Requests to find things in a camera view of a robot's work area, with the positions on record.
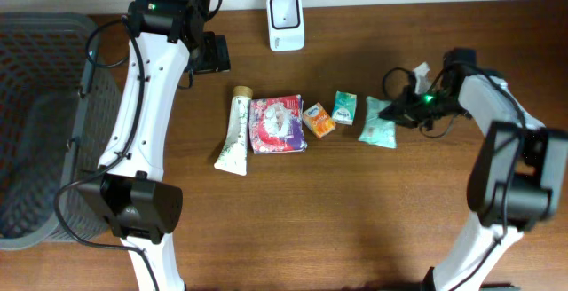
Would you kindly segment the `mint green wipes pack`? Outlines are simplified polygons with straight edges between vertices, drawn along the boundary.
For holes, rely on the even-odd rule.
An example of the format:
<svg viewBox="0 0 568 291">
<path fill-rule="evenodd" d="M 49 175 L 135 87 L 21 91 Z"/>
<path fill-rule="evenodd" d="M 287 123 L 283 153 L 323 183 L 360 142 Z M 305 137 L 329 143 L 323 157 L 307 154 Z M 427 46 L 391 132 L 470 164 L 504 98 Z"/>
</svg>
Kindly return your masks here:
<svg viewBox="0 0 568 291">
<path fill-rule="evenodd" d="M 374 146 L 396 149 L 395 122 L 379 117 L 379 113 L 389 106 L 391 102 L 367 96 L 366 103 L 367 114 L 359 141 Z"/>
</svg>

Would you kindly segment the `teal small tissue pack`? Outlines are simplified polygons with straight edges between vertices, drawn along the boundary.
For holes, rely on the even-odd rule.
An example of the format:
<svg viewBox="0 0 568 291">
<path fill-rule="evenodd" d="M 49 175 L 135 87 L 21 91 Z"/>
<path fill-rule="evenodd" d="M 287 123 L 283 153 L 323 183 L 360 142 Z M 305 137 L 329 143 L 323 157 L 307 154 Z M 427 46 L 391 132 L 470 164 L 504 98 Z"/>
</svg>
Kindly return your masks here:
<svg viewBox="0 0 568 291">
<path fill-rule="evenodd" d="M 332 119 L 336 123 L 352 125 L 357 108 L 357 96 L 348 92 L 338 91 L 335 94 L 335 106 Z"/>
</svg>

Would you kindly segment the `orange small tissue pack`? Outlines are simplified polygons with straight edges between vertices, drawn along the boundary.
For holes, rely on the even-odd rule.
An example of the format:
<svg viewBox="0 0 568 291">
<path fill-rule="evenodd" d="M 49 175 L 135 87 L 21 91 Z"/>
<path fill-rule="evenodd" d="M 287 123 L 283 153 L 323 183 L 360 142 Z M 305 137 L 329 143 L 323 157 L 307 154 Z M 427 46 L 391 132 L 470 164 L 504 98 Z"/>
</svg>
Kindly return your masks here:
<svg viewBox="0 0 568 291">
<path fill-rule="evenodd" d="M 325 137 L 336 127 L 321 103 L 316 103 L 303 112 L 303 122 L 318 139 Z"/>
</svg>

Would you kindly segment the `red purple tissue pack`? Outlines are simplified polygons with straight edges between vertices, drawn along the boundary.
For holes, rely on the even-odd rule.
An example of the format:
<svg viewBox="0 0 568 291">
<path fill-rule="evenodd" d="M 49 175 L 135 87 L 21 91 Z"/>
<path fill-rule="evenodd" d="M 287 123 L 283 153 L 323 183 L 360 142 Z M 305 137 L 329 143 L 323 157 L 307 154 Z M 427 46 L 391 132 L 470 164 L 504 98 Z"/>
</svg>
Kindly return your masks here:
<svg viewBox="0 0 568 291">
<path fill-rule="evenodd" d="M 255 154 L 295 153 L 307 149 L 300 94 L 254 99 L 249 105 L 249 141 Z"/>
</svg>

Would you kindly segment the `white bamboo print tube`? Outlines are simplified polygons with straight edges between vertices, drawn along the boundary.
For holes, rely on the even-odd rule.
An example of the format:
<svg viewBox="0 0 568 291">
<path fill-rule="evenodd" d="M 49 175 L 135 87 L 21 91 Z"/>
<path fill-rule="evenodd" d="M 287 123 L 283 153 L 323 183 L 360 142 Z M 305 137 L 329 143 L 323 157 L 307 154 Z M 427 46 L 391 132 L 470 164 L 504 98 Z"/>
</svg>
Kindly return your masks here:
<svg viewBox="0 0 568 291">
<path fill-rule="evenodd" d="M 247 175 L 249 104 L 253 91 L 236 86 L 229 113 L 225 143 L 214 168 L 240 176 Z"/>
</svg>

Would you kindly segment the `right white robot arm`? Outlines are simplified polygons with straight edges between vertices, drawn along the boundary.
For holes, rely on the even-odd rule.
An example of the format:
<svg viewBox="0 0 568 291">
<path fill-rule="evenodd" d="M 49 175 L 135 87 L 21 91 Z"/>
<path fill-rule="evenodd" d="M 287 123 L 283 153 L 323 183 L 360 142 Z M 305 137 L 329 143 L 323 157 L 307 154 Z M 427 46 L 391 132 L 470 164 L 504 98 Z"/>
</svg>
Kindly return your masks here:
<svg viewBox="0 0 568 291">
<path fill-rule="evenodd" d="M 446 52 L 433 82 L 405 73 L 407 86 L 380 118 L 427 135 L 435 121 L 464 116 L 484 135 L 467 184 L 468 220 L 446 258 L 410 289 L 510 290 L 485 278 L 510 247 L 556 213 L 567 133 L 532 117 L 501 73 L 477 65 L 472 49 Z"/>
</svg>

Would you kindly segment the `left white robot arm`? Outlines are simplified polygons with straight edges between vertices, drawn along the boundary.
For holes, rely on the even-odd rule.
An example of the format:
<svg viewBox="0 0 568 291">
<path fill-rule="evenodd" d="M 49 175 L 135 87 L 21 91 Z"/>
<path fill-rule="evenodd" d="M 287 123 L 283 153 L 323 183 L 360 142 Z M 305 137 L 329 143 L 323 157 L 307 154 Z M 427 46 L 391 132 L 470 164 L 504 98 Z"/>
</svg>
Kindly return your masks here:
<svg viewBox="0 0 568 291">
<path fill-rule="evenodd" d="M 173 232 L 183 193 L 163 183 L 165 136 L 182 75 L 230 69 L 225 37 L 205 30 L 211 0 L 134 0 L 120 19 L 129 37 L 124 93 L 97 170 L 73 184 L 120 239 L 141 290 L 184 290 Z"/>
</svg>

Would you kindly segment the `white barcode scanner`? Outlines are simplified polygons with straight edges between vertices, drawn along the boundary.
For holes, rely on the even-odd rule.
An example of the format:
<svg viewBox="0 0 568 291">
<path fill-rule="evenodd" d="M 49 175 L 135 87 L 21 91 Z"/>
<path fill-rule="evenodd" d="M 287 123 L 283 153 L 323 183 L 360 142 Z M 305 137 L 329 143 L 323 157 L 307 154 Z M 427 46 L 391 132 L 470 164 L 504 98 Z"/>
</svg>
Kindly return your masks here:
<svg viewBox="0 0 568 291">
<path fill-rule="evenodd" d="M 266 0 L 270 49 L 299 51 L 305 44 L 302 0 Z"/>
</svg>

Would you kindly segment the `grey plastic mesh basket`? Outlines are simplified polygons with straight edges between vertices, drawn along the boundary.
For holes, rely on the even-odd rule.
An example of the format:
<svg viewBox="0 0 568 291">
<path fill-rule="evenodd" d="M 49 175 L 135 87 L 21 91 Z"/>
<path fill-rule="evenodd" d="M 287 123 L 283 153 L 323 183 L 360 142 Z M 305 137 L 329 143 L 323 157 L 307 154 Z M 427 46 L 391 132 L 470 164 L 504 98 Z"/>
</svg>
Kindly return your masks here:
<svg viewBox="0 0 568 291">
<path fill-rule="evenodd" d="M 58 189 L 96 170 L 122 94 L 85 52 L 95 23 L 73 13 L 1 16 L 1 249 L 68 242 Z"/>
</svg>

